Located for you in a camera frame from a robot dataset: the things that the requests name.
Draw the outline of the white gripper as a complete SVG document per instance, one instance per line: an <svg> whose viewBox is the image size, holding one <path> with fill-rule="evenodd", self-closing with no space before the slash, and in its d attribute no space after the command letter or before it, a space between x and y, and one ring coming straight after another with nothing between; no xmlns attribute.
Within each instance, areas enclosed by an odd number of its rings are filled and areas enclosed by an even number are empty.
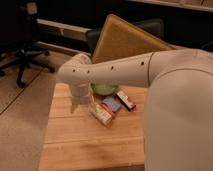
<svg viewBox="0 0 213 171"><path fill-rule="evenodd" d="M89 83L70 85L71 112L79 105L88 105L93 101L93 91Z"/></svg>

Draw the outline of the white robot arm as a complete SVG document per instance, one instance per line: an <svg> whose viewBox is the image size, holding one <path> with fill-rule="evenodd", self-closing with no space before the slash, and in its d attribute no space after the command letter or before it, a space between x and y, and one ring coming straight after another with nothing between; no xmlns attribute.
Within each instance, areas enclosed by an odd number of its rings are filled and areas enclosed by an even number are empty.
<svg viewBox="0 0 213 171"><path fill-rule="evenodd" d="M148 90L145 171L213 171L213 53L176 49L98 64L77 54L58 75L77 103L88 98L91 83Z"/></svg>

